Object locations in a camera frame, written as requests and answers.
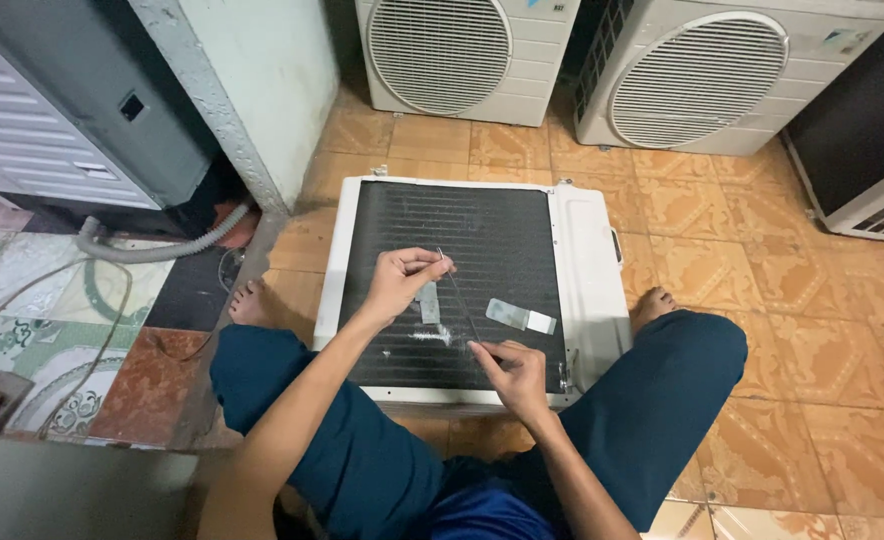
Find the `thin metal tool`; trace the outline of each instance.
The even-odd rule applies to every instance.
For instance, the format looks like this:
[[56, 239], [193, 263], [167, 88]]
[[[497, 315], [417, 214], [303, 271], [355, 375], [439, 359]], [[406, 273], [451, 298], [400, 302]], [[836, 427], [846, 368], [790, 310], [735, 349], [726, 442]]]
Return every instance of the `thin metal tool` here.
[[[442, 253], [442, 248], [435, 248], [439, 255], [444, 259], [445, 254]], [[455, 282], [455, 276], [451, 275], [451, 272], [446, 272], [448, 274], [448, 278], [451, 279], [451, 286], [455, 288], [455, 297], [458, 298], [458, 302], [462, 307], [462, 312], [465, 313], [465, 318], [469, 319], [469, 324], [472, 326], [472, 332], [475, 334], [475, 342], [481, 343], [482, 338], [478, 336], [478, 328], [475, 327], [474, 321], [472, 321], [472, 315], [469, 313], [469, 306], [465, 303], [465, 300], [462, 299], [462, 293], [458, 290], [458, 283]]]

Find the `white air conditioner unit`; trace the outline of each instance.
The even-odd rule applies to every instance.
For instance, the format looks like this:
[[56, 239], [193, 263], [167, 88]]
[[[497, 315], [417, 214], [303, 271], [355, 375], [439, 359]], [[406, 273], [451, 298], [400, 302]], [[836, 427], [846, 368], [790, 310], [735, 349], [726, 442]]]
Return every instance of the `white air conditioner unit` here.
[[372, 105], [540, 126], [579, 0], [355, 0]]
[[884, 32], [884, 0], [609, 0], [582, 144], [750, 155]]
[[[312, 350], [322, 350], [361, 305], [378, 253], [412, 245], [443, 250], [458, 272], [432, 289], [433, 320], [413, 302], [349, 375], [386, 412], [504, 411], [470, 339], [542, 350], [545, 393], [556, 410], [575, 403], [632, 346], [621, 255], [600, 192], [567, 180], [546, 187], [367, 176], [342, 184]], [[525, 322], [499, 322], [493, 299], [526, 310]], [[532, 324], [549, 318], [542, 329]]]

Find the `vent slats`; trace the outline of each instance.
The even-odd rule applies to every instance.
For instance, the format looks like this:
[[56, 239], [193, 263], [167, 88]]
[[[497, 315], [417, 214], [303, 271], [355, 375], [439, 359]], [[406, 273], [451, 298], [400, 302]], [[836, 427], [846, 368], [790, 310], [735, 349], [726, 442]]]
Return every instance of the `vent slats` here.
[[618, 133], [646, 148], [698, 141], [745, 116], [784, 68], [784, 34], [762, 20], [706, 22], [657, 45], [612, 98]]
[[410, 106], [455, 115], [485, 100], [508, 68], [507, 21], [494, 0], [382, 0], [369, 54], [387, 87]]

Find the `white flexible hose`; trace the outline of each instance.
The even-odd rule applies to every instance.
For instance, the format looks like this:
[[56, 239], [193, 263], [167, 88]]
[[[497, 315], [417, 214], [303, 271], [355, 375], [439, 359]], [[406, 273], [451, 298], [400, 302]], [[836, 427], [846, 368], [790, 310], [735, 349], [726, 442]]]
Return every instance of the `white flexible hose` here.
[[113, 263], [142, 264], [144, 262], [158, 263], [160, 261], [171, 261], [172, 259], [195, 254], [217, 242], [222, 236], [224, 237], [232, 230], [232, 227], [238, 224], [242, 217], [248, 213], [250, 207], [250, 200], [239, 204], [218, 227], [213, 228], [200, 238], [182, 244], [144, 250], [122, 250], [105, 244], [99, 244], [95, 241], [95, 233], [98, 231], [98, 226], [101, 225], [101, 222], [95, 217], [88, 216], [85, 220], [85, 225], [82, 226], [82, 229], [79, 230], [79, 235], [75, 238], [75, 243], [83, 252]]

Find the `white residue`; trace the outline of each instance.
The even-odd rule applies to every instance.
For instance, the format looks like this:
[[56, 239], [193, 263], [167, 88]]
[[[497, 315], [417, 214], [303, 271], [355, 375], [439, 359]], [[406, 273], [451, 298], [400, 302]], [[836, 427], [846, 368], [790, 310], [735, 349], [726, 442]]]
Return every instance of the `white residue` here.
[[417, 331], [416, 333], [412, 333], [409, 335], [410, 338], [418, 339], [419, 341], [427, 341], [429, 339], [438, 339], [445, 343], [446, 347], [451, 345], [451, 332], [443, 324], [435, 325], [435, 329], [438, 333], [431, 333], [430, 331]]

